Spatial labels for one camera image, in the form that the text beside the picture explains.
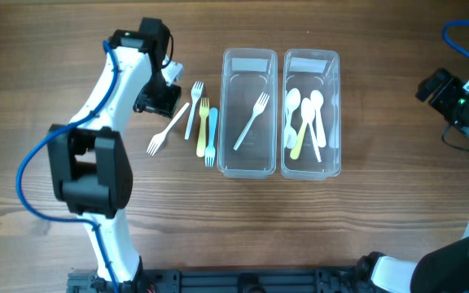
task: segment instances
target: wooden table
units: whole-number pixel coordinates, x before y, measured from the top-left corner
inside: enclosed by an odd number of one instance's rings
[[[441,40],[445,22],[469,19],[469,2],[0,6],[0,292],[64,292],[67,273],[96,266],[81,225],[21,207],[15,172],[50,124],[87,100],[103,68],[101,41],[143,16],[161,18],[175,37],[183,102],[201,80],[218,106],[227,48],[275,50],[278,72],[287,49],[319,48],[340,54],[343,115],[343,171],[321,182],[286,180],[279,164],[264,181],[227,179],[183,140],[186,123],[151,157],[147,144],[168,120],[132,115],[128,217],[145,268],[350,265],[371,251],[417,260],[461,237],[469,153],[441,143],[445,122],[414,93],[439,67],[469,78],[469,61]],[[469,29],[452,36],[469,50]],[[24,189],[41,211],[71,216],[53,196],[45,151]]]

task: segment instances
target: black metal frame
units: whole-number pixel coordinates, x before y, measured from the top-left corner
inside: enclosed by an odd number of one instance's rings
[[[179,271],[144,270],[152,293],[383,293],[369,282],[357,280],[356,267],[321,267],[292,270]],[[256,279],[257,284],[244,280]],[[95,271],[68,275],[67,293],[97,293]]]

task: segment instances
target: white fork in container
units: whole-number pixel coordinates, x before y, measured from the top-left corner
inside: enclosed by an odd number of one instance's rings
[[[261,93],[260,97],[254,104],[254,107],[252,108],[251,120],[249,120],[248,124],[245,125],[245,128],[242,131],[242,134],[240,134],[240,137],[238,138],[238,140],[236,141],[234,145],[233,149],[235,151],[238,150],[238,148],[240,147],[240,144],[242,144],[243,139],[248,134],[248,131],[251,128],[251,125],[254,119],[265,110],[265,106],[267,105],[267,102],[269,102],[269,94]]]

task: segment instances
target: fork tines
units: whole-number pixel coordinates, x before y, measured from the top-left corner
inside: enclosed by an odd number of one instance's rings
[[[146,153],[150,154],[150,155],[154,155],[156,150],[159,148],[159,143],[157,143],[157,140],[156,138],[153,138],[151,141],[150,141],[150,145],[147,146],[147,150],[146,150]]]
[[[261,93],[256,103],[259,103],[260,105],[265,106],[268,101],[269,101],[269,94]]]
[[[206,107],[209,109],[209,99],[207,97],[202,97],[200,100],[200,107]]]
[[[204,88],[204,83],[202,81],[195,81],[193,88],[191,90],[202,90]]]

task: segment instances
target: transparent storage bin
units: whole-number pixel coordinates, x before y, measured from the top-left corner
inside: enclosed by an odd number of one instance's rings
[[[314,154],[309,126],[297,160],[291,159],[291,150],[285,146],[286,97],[289,90],[297,88],[301,99],[309,98],[313,90],[323,97],[321,108],[327,145],[320,147],[322,162]],[[325,180],[341,171],[341,110],[340,110],[340,57],[334,51],[291,49],[285,54],[283,65],[282,103],[282,175],[297,180]],[[302,123],[301,106],[293,113],[292,128],[298,132]]]
[[[260,94],[269,94],[237,151],[236,141]],[[273,50],[228,49],[221,81],[218,170],[227,177],[264,179],[276,170],[278,56]]]

